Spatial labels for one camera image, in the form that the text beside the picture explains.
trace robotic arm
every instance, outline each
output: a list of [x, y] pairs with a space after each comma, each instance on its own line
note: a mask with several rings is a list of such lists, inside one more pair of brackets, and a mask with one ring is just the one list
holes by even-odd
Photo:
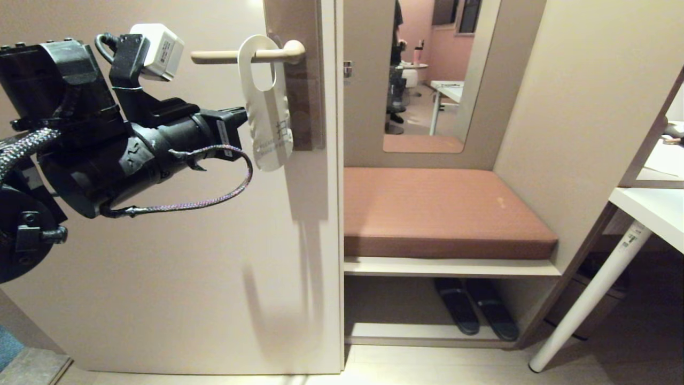
[[[216, 111], [179, 98], [160, 101], [140, 86], [141, 75], [173, 78], [183, 42], [171, 31], [136, 25], [119, 37], [99, 35], [95, 45], [111, 63], [120, 107], [82, 42], [0, 49], [0, 84], [21, 116], [12, 121], [20, 134], [0, 140], [0, 284], [25, 274], [53, 244], [66, 241], [66, 215], [43, 185], [33, 154], [57, 195], [88, 218], [205, 208], [238, 195], [251, 180], [252, 163], [237, 132], [247, 121], [244, 108]], [[197, 161], [205, 158], [243, 158], [247, 177], [217, 199], [113, 208], [186, 167], [203, 171]]]

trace desk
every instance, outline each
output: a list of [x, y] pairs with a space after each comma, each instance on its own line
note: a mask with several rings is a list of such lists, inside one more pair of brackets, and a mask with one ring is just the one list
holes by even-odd
[[532, 371], [539, 373], [544, 370], [613, 286], [652, 232], [684, 253], [684, 190], [616, 188], [609, 201], [632, 216], [634, 222], [542, 349], [529, 362]]
[[434, 98], [434, 107], [432, 109], [432, 122], [430, 123], [430, 135], [434, 135], [434, 132], [437, 129], [440, 95], [445, 95], [456, 103], [460, 103], [461, 96], [463, 95], [464, 83], [451, 80], [433, 80], [430, 82], [430, 87], [434, 88], [437, 92], [437, 96]]
[[401, 64], [399, 64], [399, 66], [397, 68], [399, 68], [399, 67], [402, 67], [403, 69], [426, 69], [429, 66], [427, 64], [423, 64], [423, 63], [413, 64], [413, 63], [402, 62]]

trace bench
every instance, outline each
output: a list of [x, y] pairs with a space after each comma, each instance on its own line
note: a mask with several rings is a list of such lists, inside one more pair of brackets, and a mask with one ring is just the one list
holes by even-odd
[[492, 171], [345, 168], [345, 255], [548, 259], [557, 236]]

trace desk leg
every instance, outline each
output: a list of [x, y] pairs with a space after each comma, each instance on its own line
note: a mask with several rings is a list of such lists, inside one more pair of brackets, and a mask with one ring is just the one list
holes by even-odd
[[539, 373], [544, 370], [544, 367], [613, 286], [650, 235], [651, 231], [644, 225], [638, 221], [632, 222], [629, 230], [605, 261], [596, 277], [579, 296], [551, 337], [544, 343], [542, 349], [529, 362], [529, 368], [532, 371]]
[[432, 108], [432, 122], [430, 123], [430, 136], [434, 136], [434, 132], [437, 130], [437, 114], [439, 113], [439, 99], [440, 99], [440, 92], [439, 92], [439, 88], [437, 88], [435, 98], [434, 98], [434, 107]]

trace slipper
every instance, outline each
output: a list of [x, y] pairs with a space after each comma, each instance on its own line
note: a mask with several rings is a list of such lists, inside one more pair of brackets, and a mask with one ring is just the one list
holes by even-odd
[[494, 333], [502, 340], [515, 341], [519, 331], [490, 280], [466, 280], [468, 294], [484, 314]]
[[453, 321], [461, 333], [472, 336], [479, 332], [479, 320], [473, 311], [468, 295], [458, 278], [435, 278], [434, 287], [442, 297]]

